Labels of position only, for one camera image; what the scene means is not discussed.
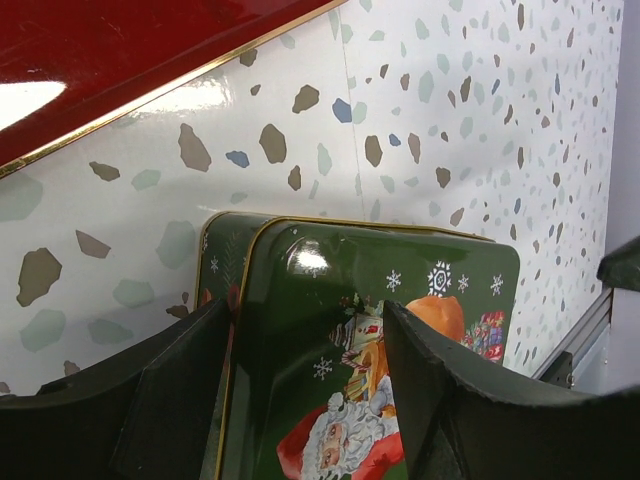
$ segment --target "gray metal frame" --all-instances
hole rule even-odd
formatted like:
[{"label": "gray metal frame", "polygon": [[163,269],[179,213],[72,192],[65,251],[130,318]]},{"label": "gray metal frame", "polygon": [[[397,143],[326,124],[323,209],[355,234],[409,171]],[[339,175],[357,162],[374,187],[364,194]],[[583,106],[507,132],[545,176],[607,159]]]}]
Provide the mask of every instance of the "gray metal frame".
[{"label": "gray metal frame", "polygon": [[578,323],[569,331],[555,350],[538,367],[533,378],[539,380],[553,361],[566,351],[573,355],[573,365],[579,365],[591,347],[598,341],[602,333],[611,323],[611,306],[613,304],[613,290],[606,288],[595,302],[589,307]]}]

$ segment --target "christmas tin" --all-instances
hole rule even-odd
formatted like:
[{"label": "christmas tin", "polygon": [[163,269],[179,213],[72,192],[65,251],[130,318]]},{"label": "christmas tin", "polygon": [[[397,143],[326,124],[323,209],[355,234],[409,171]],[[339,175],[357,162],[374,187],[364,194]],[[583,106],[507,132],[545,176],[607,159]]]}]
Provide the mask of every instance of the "christmas tin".
[{"label": "christmas tin", "polygon": [[197,298],[236,322],[213,478],[405,480],[383,300],[502,363],[518,273],[513,248],[459,232],[215,216]]}]

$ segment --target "gold trim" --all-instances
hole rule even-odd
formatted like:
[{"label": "gold trim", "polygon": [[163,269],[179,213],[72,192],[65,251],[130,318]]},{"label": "gold trim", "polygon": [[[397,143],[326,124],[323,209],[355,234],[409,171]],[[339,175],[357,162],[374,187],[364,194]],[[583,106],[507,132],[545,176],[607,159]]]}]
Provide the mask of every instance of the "gold trim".
[{"label": "gold trim", "polygon": [[332,10],[333,8],[338,7],[339,5],[342,5],[346,1],[347,0],[332,0],[328,4],[320,8],[317,8],[315,10],[312,10],[306,15],[303,15],[289,23],[286,23],[285,25],[278,27],[269,33],[265,33],[264,35],[258,37],[255,40],[247,42],[244,45],[241,45],[231,50],[230,52],[225,53],[224,55],[221,55],[215,60],[212,60],[204,64],[203,66],[190,71],[189,73],[181,75],[175,80],[172,80],[162,85],[161,87],[158,87],[152,90],[151,92],[146,93],[141,97],[138,97],[137,99],[132,100],[131,102],[126,103],[125,105],[118,107],[115,110],[98,117],[95,120],[92,120],[91,122],[87,123],[86,125],[83,125],[82,127],[76,128],[75,130],[33,150],[30,153],[27,153],[21,157],[18,157],[15,160],[11,160],[9,163],[6,163],[5,165],[0,166],[0,179],[6,177],[7,175],[17,172],[21,168],[24,168],[27,165],[30,165],[35,161],[40,160],[43,157],[46,157],[50,153],[53,153],[56,150],[59,150],[60,148],[66,145],[69,145],[70,143],[78,140],[79,138],[84,137],[85,135],[88,135],[89,133],[97,130],[98,128],[104,127],[105,125],[113,122],[114,120],[117,120],[118,118],[126,115],[127,113],[130,113],[133,110],[140,108],[141,106],[155,100],[156,98],[166,93],[169,93],[170,91],[175,90],[178,87],[181,87],[182,85],[190,82],[191,80],[201,75],[204,75],[208,71],[213,70],[214,68],[219,67],[220,65],[223,65],[224,63],[227,63],[230,60],[233,60],[234,58],[242,55],[246,51],[251,50],[252,48],[259,47],[263,43],[266,43],[269,40],[272,40],[282,35],[283,33],[286,33],[289,30],[302,25],[303,23],[313,20],[314,18],[324,13],[327,13],[329,10]]},{"label": "gold trim", "polygon": [[[271,215],[271,214],[267,214],[267,213],[257,213],[257,212],[242,212],[242,211],[233,211],[233,210],[229,210],[229,211],[223,211],[223,212],[218,212],[215,215],[213,215],[209,220],[207,220],[207,222],[204,224],[204,226],[202,227],[202,232],[200,233],[200,253],[198,255],[198,272],[197,272],[197,277],[196,277],[196,291],[195,291],[195,300],[194,300],[194,309],[198,307],[198,299],[200,296],[200,286],[201,286],[201,280],[202,280],[202,258],[204,256],[204,236],[207,233],[207,229],[211,226],[211,224],[217,220],[218,218],[220,218],[223,215],[226,215],[228,213],[233,213],[233,214],[240,214],[240,215]],[[273,218],[267,220],[265,223],[263,223],[260,228],[256,231],[256,233],[253,235],[253,237],[251,238],[251,242],[249,242],[249,246],[247,248],[247,261],[245,262],[244,265],[244,270],[242,272],[242,280],[240,282],[240,293],[239,293],[239,303],[238,303],[238,310],[237,310],[237,314],[236,314],[236,319],[240,319],[240,314],[241,314],[241,310],[242,310],[242,305],[244,303],[244,297],[246,294],[246,286],[247,286],[247,280],[249,278],[249,267],[251,265],[251,258],[253,256],[253,251],[255,249],[256,243],[258,242],[258,240],[260,239],[260,236],[266,232],[269,228],[271,228],[273,225],[280,223],[280,222],[301,222],[301,223],[315,223],[315,224],[324,224],[324,225],[339,225],[339,226],[343,226],[343,227],[368,227],[368,228],[376,228],[376,229],[380,229],[380,228],[384,228],[384,229],[389,229],[389,230],[395,230],[395,231],[404,231],[404,232],[423,232],[423,233],[444,233],[447,235],[451,235],[454,237],[462,237],[462,238],[468,238],[468,239],[472,239],[472,240],[480,240],[480,241],[484,241],[484,242],[492,242],[495,243],[495,240],[491,240],[490,238],[487,237],[483,237],[480,235],[474,235],[471,233],[465,233],[465,232],[457,232],[455,230],[449,230],[446,228],[440,228],[440,227],[423,227],[423,226],[419,226],[419,225],[401,225],[401,224],[393,224],[393,223],[373,223],[373,222],[365,222],[365,221],[359,221],[359,220],[337,220],[337,219],[330,219],[330,218],[316,218],[316,217],[298,217],[298,216],[277,216],[277,215],[273,215]],[[228,416],[229,416],[229,409],[231,408],[231,402],[229,401],[229,395],[230,395],[230,390],[231,390],[231,378],[232,378],[232,369],[231,366],[229,367],[229,371],[227,372],[227,378],[226,378],[226,385],[225,385],[225,393],[224,393],[224,403],[222,406],[222,421],[220,423],[220,435],[218,437],[218,453],[217,453],[217,458],[216,458],[216,468],[215,468],[215,474],[214,474],[214,480],[220,480],[220,473],[221,473],[221,469],[222,469],[222,459],[224,456],[224,448],[225,448],[225,434],[226,434],[226,429],[227,429],[227,421],[228,421]]]}]

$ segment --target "black rubber flap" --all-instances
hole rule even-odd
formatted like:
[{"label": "black rubber flap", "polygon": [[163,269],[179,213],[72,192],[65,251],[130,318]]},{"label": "black rubber flap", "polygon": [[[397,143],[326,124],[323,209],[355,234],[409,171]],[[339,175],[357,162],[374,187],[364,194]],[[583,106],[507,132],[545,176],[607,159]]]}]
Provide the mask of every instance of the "black rubber flap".
[{"label": "black rubber flap", "polygon": [[197,480],[230,327],[197,322],[142,374],[112,466],[132,480]]},{"label": "black rubber flap", "polygon": [[640,292],[640,237],[605,256],[597,277],[609,288]]}]

